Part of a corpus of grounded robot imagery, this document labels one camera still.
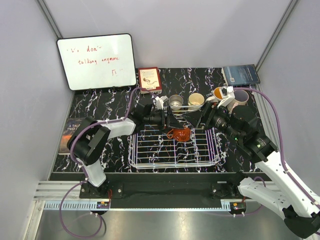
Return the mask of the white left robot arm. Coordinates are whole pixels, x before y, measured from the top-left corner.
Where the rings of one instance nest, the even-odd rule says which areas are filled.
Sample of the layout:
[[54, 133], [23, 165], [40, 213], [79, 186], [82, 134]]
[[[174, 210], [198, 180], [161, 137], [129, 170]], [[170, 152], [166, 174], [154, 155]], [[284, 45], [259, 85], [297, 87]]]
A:
[[153, 109], [152, 104], [138, 104], [130, 108], [122, 119], [110, 121], [86, 117], [67, 142], [71, 159], [79, 164], [84, 172], [90, 192], [97, 198], [108, 193], [106, 175], [101, 167], [100, 156], [108, 140], [130, 136], [143, 130], [146, 125], [156, 125], [159, 130], [184, 130], [185, 127], [173, 115], [170, 107]]

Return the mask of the white wire dish rack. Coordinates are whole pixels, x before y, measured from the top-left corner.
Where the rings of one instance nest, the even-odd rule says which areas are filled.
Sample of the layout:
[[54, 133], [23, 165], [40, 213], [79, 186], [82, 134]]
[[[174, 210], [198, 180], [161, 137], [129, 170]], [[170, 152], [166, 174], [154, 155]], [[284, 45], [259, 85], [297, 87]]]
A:
[[194, 128], [183, 114], [192, 112], [189, 106], [173, 110], [176, 119], [190, 128], [190, 140], [178, 142], [156, 125], [146, 125], [129, 138], [128, 162], [136, 169], [173, 169], [210, 167], [220, 161], [219, 141], [214, 129]]

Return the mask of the brown and cream cup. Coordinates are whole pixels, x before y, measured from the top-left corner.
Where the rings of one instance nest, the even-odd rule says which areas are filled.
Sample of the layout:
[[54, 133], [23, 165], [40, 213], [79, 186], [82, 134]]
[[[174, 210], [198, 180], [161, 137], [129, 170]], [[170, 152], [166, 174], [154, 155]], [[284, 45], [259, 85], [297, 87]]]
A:
[[172, 110], [177, 111], [180, 110], [183, 105], [183, 98], [180, 95], [171, 95], [169, 98], [169, 106]]

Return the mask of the cream ribbed mug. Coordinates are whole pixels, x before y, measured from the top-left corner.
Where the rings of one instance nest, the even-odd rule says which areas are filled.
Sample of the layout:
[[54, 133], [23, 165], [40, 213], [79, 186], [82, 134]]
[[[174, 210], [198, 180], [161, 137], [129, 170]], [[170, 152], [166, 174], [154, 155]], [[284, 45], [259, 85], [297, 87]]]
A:
[[188, 97], [188, 105], [190, 107], [193, 107], [193, 108], [199, 108], [201, 107], [205, 102], [205, 98], [202, 94], [200, 93], [192, 93], [189, 97]]

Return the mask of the orange ceramic mug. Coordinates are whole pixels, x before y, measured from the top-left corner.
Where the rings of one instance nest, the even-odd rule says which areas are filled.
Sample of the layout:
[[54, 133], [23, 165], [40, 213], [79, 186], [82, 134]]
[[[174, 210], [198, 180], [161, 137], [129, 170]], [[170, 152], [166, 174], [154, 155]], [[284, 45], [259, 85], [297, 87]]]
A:
[[187, 142], [191, 138], [191, 129], [188, 127], [185, 127], [184, 129], [171, 129], [166, 134], [168, 139], [174, 139], [177, 142]]

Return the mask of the pink iridescent mug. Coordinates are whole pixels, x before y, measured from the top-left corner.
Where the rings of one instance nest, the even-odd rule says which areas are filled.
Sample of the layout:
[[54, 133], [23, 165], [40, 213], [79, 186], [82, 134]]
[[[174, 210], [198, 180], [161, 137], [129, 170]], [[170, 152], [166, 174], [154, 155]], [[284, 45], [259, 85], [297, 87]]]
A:
[[249, 100], [249, 94], [245, 90], [236, 90], [234, 92], [234, 99], [227, 105], [229, 113], [237, 106], [244, 106]]

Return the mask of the floral iridescent white mug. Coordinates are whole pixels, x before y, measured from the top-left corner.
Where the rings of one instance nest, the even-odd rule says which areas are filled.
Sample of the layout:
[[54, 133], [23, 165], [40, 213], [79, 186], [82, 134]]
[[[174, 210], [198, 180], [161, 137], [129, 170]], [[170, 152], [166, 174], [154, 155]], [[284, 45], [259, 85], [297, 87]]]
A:
[[229, 97], [228, 88], [226, 86], [217, 87], [213, 90], [212, 95], [205, 101], [210, 103], [220, 103]]

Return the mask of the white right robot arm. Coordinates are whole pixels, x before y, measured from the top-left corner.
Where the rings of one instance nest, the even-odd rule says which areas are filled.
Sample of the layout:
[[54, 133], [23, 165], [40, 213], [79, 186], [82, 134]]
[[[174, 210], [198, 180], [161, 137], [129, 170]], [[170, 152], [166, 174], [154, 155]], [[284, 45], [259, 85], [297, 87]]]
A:
[[254, 163], [281, 191], [276, 193], [238, 173], [227, 185], [228, 195], [241, 195], [265, 206], [283, 221], [296, 236], [306, 239], [320, 230], [320, 197], [308, 188], [281, 160], [277, 146], [257, 129], [257, 117], [246, 105], [236, 106], [231, 113], [226, 107], [206, 102], [200, 109], [184, 113], [193, 127], [212, 128], [235, 141], [244, 159]]

